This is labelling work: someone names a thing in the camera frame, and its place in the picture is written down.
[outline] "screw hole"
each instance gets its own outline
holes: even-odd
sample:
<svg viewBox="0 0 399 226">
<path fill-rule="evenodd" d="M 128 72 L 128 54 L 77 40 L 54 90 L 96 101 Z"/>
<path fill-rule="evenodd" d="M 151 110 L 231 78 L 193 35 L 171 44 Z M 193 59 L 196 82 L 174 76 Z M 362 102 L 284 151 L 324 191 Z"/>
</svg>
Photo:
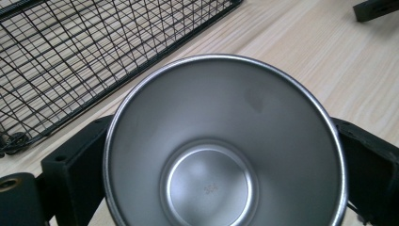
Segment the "screw hole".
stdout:
<svg viewBox="0 0 399 226">
<path fill-rule="evenodd" d="M 18 178 L 11 178 L 6 181 L 0 182 L 0 192 L 8 191 L 17 186 L 21 180 Z"/>
<path fill-rule="evenodd" d="M 56 161 L 57 161 L 57 162 L 62 162 L 62 161 L 64 161 L 65 159 L 67 159 L 67 156 L 65 156 L 65 155 L 60 155 L 60 156 L 57 156 L 57 157 L 56 157 Z"/>
</svg>

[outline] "black object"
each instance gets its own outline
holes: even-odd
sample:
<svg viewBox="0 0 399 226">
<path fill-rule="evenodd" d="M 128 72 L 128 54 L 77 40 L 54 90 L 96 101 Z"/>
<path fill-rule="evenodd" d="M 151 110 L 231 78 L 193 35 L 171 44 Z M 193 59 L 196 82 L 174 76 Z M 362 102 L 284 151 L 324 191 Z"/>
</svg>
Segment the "black object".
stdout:
<svg viewBox="0 0 399 226">
<path fill-rule="evenodd" d="M 104 197 L 103 146 L 111 120 L 92 122 L 46 156 L 36 180 L 28 173 L 1 178 L 0 225 L 43 225 L 53 215 L 59 225 L 87 225 Z M 348 205 L 364 223 L 399 225 L 399 149 L 347 121 L 333 121 L 347 162 Z"/>
<path fill-rule="evenodd" d="M 175 51 L 240 0 L 22 0 L 0 8 L 0 157 Z M 24 142 L 7 142 L 15 135 Z"/>
<path fill-rule="evenodd" d="M 399 10 L 399 0 L 369 0 L 355 5 L 353 10 L 359 22 L 371 21 Z"/>
</svg>

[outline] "light wooden surface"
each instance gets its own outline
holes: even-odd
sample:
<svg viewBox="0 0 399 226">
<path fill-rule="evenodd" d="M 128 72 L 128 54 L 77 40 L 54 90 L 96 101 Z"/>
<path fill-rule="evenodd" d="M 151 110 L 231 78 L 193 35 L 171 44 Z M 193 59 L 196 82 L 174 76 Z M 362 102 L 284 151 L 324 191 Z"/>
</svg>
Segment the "light wooden surface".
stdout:
<svg viewBox="0 0 399 226">
<path fill-rule="evenodd" d="M 40 161 L 86 124 L 112 114 L 137 81 L 166 63 L 198 54 L 253 57 L 287 72 L 332 117 L 399 146 L 399 12 L 360 24 L 361 0 L 246 0 L 136 81 L 95 105 L 31 150 L 0 159 L 0 176 L 40 174 Z M 112 225 L 102 202 L 92 225 Z M 360 226 L 347 211 L 344 226 Z"/>
</svg>

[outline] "wood grain surface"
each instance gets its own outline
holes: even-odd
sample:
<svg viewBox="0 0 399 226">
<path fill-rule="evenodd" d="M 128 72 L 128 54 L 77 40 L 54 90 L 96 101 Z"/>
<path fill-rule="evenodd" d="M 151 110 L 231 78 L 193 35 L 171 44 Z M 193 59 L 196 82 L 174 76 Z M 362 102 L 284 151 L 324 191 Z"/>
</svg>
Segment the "wood grain surface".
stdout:
<svg viewBox="0 0 399 226">
<path fill-rule="evenodd" d="M 399 146 L 399 12 L 361 24 L 352 9 L 360 2 L 245 0 L 177 52 L 30 150 L 0 159 L 0 176 L 20 171 L 39 175 L 44 156 L 89 122 L 112 114 L 149 73 L 176 59 L 212 53 L 271 64 L 302 83 L 330 116 L 351 121 Z M 113 224 L 105 202 L 90 224 Z M 362 224 L 348 210 L 343 225 Z"/>
</svg>

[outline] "wire rack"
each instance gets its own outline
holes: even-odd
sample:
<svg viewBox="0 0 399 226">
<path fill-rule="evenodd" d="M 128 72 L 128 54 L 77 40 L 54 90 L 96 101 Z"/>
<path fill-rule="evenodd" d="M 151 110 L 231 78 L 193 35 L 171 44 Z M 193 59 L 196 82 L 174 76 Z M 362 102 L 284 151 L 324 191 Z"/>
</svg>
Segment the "wire rack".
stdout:
<svg viewBox="0 0 399 226">
<path fill-rule="evenodd" d="M 0 8 L 0 154 L 135 78 L 241 0 L 28 0 Z"/>
</svg>

